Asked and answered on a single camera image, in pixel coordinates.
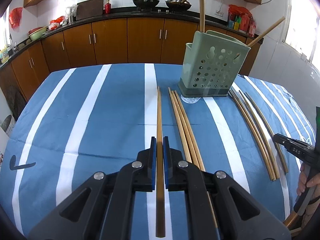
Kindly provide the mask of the person's right hand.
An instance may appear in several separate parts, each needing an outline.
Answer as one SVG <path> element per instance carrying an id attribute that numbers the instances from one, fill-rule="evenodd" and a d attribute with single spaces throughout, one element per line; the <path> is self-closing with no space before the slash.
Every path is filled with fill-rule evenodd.
<path id="1" fill-rule="evenodd" d="M 306 188 L 311 188 L 314 186 L 319 186 L 320 184 L 320 176 L 317 173 L 311 179 L 308 179 L 308 176 L 305 173 L 305 164 L 302 163 L 300 167 L 300 175 L 297 187 L 297 194 L 300 196 L 303 192 L 305 192 Z"/>

